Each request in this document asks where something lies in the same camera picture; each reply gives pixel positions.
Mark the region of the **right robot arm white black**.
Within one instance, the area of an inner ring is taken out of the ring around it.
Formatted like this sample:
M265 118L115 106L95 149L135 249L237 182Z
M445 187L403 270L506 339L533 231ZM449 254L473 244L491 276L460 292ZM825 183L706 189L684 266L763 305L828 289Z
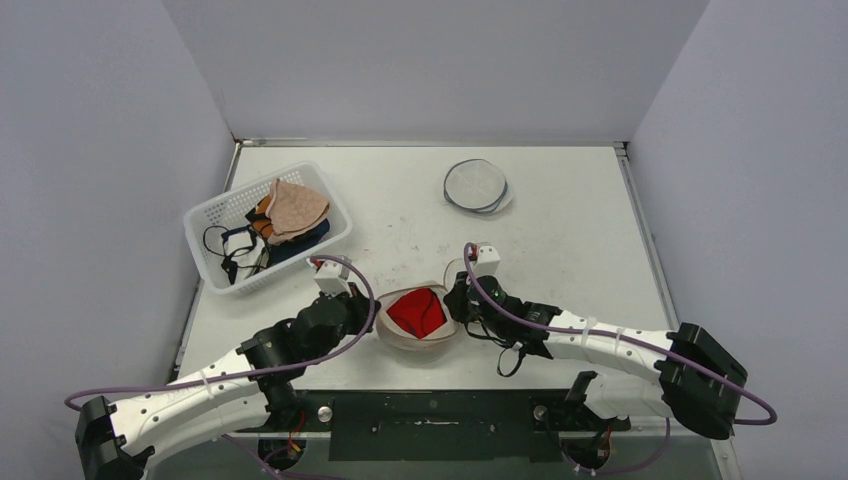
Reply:
M703 437L730 437L747 371L706 329L639 330L597 322L554 305L507 294L493 276L457 275L444 297L451 318L477 323L520 358L579 360L614 371L579 375L565 402L568 421L588 429L601 419L673 418Z

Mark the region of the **white mesh bag beige trim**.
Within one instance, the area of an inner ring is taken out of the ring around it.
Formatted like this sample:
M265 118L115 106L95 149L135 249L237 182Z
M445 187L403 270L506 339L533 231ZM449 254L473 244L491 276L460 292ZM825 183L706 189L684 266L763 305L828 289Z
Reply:
M425 358L438 358L444 355L449 350L451 344L459 337L460 324L451 318L447 307L443 303L444 296L449 291L448 275L458 272L459 259L453 259L446 265L441 280L420 282L413 286L391 291L379 297L378 300L381 302L382 308L378 313L375 328L380 340L387 346L398 351L399 355L405 355L409 358L419 357L419 362L424 362ZM425 339L417 339L413 335L406 333L396 326L387 315L388 308L401 296L420 288L429 288L436 292L447 318L446 325Z

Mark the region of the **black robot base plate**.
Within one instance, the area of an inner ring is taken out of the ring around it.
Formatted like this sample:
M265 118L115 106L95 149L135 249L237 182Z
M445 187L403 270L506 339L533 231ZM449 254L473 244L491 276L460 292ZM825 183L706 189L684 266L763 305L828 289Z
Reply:
M345 391L297 394L261 439L329 443L331 461L471 461L519 457L557 462L553 439L590 445L627 420L603 420L566 389Z

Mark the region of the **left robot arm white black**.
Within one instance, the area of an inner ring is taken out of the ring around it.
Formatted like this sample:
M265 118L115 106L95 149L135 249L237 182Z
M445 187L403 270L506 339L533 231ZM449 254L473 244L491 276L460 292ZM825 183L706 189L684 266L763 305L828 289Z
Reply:
M350 348L380 310L372 293L321 293L207 366L127 398L99 393L81 405L75 444L87 479L141 479L183 450L243 429L282 431L297 420L292 381Z

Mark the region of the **red bra black trim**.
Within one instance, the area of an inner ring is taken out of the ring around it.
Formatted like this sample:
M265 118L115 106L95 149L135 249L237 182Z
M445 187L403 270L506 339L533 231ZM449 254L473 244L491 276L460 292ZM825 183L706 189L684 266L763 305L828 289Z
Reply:
M387 315L396 326L417 339L425 339L447 324L439 297L429 288L404 294L388 308Z

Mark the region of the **beige lace bra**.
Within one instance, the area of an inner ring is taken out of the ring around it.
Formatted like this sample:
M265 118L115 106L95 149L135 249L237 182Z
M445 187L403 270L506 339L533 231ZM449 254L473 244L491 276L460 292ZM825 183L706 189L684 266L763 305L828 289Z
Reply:
M278 245L312 230L326 219L329 209L329 199L317 191L275 179L265 210L272 227L269 243Z

